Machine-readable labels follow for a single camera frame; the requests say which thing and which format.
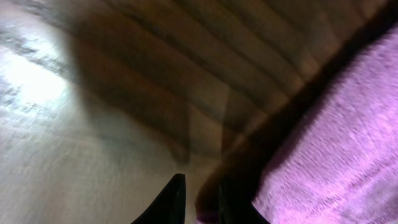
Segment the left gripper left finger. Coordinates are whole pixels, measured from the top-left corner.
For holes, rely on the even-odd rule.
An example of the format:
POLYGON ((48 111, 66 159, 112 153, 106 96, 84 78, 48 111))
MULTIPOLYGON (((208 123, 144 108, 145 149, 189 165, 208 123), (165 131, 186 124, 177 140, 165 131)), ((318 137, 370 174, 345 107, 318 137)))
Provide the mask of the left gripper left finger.
POLYGON ((131 224, 184 224, 186 181, 175 174, 148 208, 131 224))

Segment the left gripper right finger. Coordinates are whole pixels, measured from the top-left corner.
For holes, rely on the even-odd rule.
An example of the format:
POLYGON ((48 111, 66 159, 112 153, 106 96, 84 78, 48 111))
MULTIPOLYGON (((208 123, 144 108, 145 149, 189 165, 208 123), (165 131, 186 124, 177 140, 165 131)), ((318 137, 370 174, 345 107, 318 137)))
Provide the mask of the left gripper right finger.
POLYGON ((220 181, 218 201, 220 224, 270 224, 228 178, 220 181))

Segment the purple microfiber cloth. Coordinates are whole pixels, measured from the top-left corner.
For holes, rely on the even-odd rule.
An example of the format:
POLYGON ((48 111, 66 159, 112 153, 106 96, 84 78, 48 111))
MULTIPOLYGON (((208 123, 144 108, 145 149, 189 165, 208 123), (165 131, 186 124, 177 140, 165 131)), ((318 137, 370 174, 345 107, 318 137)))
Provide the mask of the purple microfiber cloth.
POLYGON ((397 27, 360 51, 287 135, 231 151, 238 223, 397 222, 397 27))

